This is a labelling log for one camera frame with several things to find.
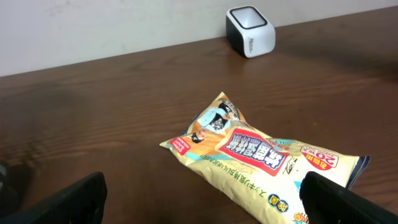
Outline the white barcode scanner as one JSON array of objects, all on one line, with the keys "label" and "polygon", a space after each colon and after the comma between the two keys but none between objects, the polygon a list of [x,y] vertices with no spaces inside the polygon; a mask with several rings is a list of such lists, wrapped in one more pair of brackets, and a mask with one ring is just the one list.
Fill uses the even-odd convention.
[{"label": "white barcode scanner", "polygon": [[254,6],[242,6],[226,12],[226,38],[245,58],[272,52],[276,44],[274,26]]}]

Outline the grey plastic shopping basket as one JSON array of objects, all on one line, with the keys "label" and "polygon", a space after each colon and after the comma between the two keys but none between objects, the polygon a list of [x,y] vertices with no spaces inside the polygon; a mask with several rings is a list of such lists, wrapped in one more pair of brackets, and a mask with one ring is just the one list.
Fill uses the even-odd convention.
[{"label": "grey plastic shopping basket", "polygon": [[9,182],[7,165],[1,161],[1,218],[15,212],[20,202],[19,194]]}]

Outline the yellow snack bag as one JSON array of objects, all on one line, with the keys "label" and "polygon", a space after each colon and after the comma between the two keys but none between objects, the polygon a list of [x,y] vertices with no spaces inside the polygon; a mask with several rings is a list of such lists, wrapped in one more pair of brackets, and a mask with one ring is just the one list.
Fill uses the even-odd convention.
[{"label": "yellow snack bag", "polygon": [[307,172],[349,188],[370,160],[273,138],[249,125],[224,93],[162,147],[261,223],[308,223],[299,197]]}]

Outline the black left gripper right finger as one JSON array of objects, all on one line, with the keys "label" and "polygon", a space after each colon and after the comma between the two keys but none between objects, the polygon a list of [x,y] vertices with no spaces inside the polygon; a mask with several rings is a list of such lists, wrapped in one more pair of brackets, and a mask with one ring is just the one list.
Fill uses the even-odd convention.
[{"label": "black left gripper right finger", "polygon": [[397,224],[397,215],[310,171],[299,193],[313,224]]}]

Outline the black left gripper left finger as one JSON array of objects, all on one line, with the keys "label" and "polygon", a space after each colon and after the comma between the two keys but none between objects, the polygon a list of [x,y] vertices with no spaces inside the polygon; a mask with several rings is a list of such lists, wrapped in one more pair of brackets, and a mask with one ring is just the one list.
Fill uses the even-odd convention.
[{"label": "black left gripper left finger", "polygon": [[107,197],[102,172],[94,172],[1,224],[101,224]]}]

